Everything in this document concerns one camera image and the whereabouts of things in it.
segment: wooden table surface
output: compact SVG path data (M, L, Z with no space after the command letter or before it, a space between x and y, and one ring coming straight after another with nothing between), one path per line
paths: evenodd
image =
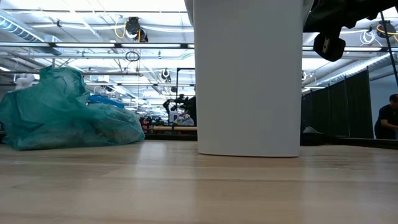
M271 159L205 156L178 141L0 145L0 223L396 224L398 151L303 147Z

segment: black curtain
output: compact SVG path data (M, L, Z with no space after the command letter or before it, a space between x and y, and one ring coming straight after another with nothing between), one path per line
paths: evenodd
M361 72L302 97L302 129L338 137L373 138L369 73Z

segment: teal plastic bag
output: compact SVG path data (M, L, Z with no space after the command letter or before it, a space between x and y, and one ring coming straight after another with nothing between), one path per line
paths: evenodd
M86 105L81 73L40 70L40 82L7 93L0 103L6 144L18 149L115 146L144 139L136 115L112 105Z

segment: white cylinder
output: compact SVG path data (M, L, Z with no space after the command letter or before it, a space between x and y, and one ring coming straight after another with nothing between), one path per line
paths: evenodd
M198 150L295 157L302 1L194 1Z

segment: yellow cable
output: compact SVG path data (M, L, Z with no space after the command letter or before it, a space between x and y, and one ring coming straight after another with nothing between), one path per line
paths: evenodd
M114 33L116 34L116 37L119 37L120 39L124 38L124 35L126 35L126 23L127 23L127 21L124 22L123 35L119 36L119 34L118 34L117 30L116 30L116 27L118 26L118 18L116 18L116 23L114 25Z
M385 34L386 32L385 32L384 30L380 30L380 29L379 29L380 26L381 26L381 25L378 25L378 26L376 27L376 29L377 29L378 31L382 32L383 34ZM389 34L389 35L397 35L398 33L390 33L390 32L388 32L387 34Z

